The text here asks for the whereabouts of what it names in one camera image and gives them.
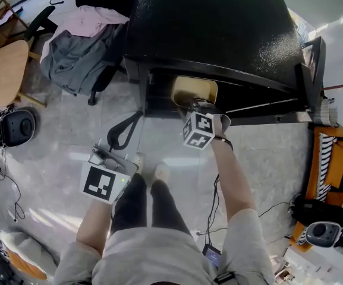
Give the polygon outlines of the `person's right white shoe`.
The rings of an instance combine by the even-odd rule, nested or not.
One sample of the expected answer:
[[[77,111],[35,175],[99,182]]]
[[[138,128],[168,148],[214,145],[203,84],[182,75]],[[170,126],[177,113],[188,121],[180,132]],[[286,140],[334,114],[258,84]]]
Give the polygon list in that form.
[[[169,166],[164,162],[160,162],[156,165],[155,170],[153,172],[153,181],[154,182],[161,181],[167,184],[169,180],[169,175],[170,175]]]

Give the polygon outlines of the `person's white shoe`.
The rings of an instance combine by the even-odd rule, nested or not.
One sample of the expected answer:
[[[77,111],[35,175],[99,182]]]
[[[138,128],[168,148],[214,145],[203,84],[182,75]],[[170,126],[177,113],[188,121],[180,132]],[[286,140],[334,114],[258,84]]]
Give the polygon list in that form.
[[[170,175],[169,166],[164,162],[160,162],[156,165],[155,170],[153,172],[153,181],[154,182],[161,181],[167,184],[169,180],[169,175]]]
[[[144,166],[144,155],[142,153],[136,153],[133,163],[137,166],[136,173],[142,174]]]

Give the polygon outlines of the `person's grey shirt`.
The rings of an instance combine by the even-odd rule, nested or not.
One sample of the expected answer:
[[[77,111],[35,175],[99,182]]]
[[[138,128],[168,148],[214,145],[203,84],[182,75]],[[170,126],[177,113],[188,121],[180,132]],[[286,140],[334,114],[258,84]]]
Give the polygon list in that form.
[[[253,209],[230,219],[217,271],[190,235],[139,227],[114,233],[102,256],[82,243],[71,243],[54,277],[54,285],[273,285],[274,281]]]

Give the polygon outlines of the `white cabinet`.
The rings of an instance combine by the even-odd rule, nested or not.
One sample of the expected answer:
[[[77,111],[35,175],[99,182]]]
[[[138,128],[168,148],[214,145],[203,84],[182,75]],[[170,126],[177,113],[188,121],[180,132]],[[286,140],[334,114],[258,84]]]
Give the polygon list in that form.
[[[282,257],[282,267],[275,273],[275,285],[304,285],[309,277],[310,263],[294,246]]]

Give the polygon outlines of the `beige plastic container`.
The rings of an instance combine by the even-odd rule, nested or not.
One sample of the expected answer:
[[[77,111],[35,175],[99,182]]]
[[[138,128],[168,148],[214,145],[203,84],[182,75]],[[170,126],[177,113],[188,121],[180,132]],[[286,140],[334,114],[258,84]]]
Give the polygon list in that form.
[[[196,111],[204,114],[215,113],[218,108],[215,106],[218,94],[216,81],[192,77],[179,76],[175,79],[172,87],[171,99],[177,105],[178,111],[184,115],[187,111]],[[201,109],[197,104],[197,109],[189,109],[186,104],[187,96],[208,99],[212,102],[212,107]]]

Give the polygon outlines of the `black white striped blanket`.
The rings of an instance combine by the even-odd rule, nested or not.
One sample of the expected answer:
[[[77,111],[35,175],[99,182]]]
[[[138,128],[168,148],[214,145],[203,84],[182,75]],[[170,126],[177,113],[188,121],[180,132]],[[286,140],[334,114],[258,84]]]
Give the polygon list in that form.
[[[336,142],[336,137],[331,137],[324,133],[319,134],[319,169],[317,176],[316,199],[321,202],[325,202],[327,193],[331,188],[330,185],[325,184],[325,178],[329,170],[329,162],[331,159],[332,147]]]

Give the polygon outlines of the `orange sofa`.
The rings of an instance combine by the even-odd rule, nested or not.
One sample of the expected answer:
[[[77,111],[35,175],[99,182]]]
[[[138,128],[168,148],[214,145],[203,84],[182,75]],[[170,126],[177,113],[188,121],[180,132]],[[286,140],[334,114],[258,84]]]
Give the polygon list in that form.
[[[298,197],[302,197],[305,200],[316,200],[320,133],[337,138],[337,142],[332,147],[329,170],[325,178],[325,184],[331,186],[325,203],[343,206],[343,128],[315,127],[310,176],[306,190]]]

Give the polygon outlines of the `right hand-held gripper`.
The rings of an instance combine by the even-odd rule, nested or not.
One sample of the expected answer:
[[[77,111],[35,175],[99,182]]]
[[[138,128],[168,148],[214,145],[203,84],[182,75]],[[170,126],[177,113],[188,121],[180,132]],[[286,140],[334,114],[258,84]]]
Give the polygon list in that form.
[[[187,96],[186,104],[189,109],[197,109],[199,104],[201,109],[212,107],[212,102],[208,99]],[[220,117],[221,133],[215,131],[215,115]],[[230,118],[222,113],[201,113],[196,111],[185,112],[183,118],[184,126],[182,129],[183,144],[186,147],[204,150],[213,140],[218,140],[230,144],[224,137],[225,131],[231,125]]]

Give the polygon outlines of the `black office chair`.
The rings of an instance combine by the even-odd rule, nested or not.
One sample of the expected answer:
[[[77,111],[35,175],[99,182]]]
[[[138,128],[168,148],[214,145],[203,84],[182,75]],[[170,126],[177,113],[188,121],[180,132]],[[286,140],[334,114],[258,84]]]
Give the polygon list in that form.
[[[25,40],[38,28],[52,33],[42,48],[42,74],[64,91],[88,95],[90,106],[96,93],[111,82],[120,66],[126,29],[134,0],[75,0],[76,10],[60,25],[49,19],[54,4],[46,7],[29,25]]]

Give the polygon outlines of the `person's left white shoe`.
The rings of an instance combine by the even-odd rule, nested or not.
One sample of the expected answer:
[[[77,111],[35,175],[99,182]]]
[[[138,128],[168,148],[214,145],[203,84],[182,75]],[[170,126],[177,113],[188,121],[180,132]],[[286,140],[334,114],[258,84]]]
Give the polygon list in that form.
[[[133,163],[137,166],[136,173],[142,174],[144,166],[144,155],[142,153],[136,153]]]

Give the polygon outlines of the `person's black trousers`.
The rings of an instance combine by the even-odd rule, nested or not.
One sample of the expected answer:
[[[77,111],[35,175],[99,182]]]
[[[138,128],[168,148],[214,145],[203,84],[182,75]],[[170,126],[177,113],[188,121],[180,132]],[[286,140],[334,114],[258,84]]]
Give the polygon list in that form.
[[[147,226],[147,186],[143,177],[135,174],[115,205],[111,234],[125,229]],[[190,235],[168,186],[162,180],[153,182],[152,227],[172,229]]]

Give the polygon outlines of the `white grey headset device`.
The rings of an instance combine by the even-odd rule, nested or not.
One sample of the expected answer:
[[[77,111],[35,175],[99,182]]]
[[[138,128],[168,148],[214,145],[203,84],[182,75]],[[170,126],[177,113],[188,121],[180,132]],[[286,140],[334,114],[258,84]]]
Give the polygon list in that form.
[[[341,232],[341,226],[331,221],[317,221],[307,227],[306,241],[321,248],[334,246]]]

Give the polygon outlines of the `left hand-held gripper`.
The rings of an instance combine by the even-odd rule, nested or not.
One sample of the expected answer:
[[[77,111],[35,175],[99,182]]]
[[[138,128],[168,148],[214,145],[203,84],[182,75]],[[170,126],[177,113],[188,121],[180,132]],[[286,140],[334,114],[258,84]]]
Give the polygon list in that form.
[[[143,112],[137,110],[114,116],[102,125],[99,141],[81,168],[79,191],[83,195],[102,202],[117,201],[138,170],[132,161],[143,124]]]

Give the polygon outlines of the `black waist device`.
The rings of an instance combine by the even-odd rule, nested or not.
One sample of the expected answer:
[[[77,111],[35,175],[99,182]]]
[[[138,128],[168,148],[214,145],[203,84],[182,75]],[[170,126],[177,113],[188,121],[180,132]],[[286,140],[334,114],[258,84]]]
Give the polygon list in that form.
[[[217,271],[221,264],[221,252],[212,245],[206,243],[202,253]]]

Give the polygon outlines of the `black robot vacuum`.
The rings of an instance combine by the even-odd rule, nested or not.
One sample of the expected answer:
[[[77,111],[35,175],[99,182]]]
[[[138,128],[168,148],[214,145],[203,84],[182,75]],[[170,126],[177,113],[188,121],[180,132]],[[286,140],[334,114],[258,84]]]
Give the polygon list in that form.
[[[35,133],[36,120],[27,109],[15,110],[2,118],[2,137],[8,148],[29,142]]]

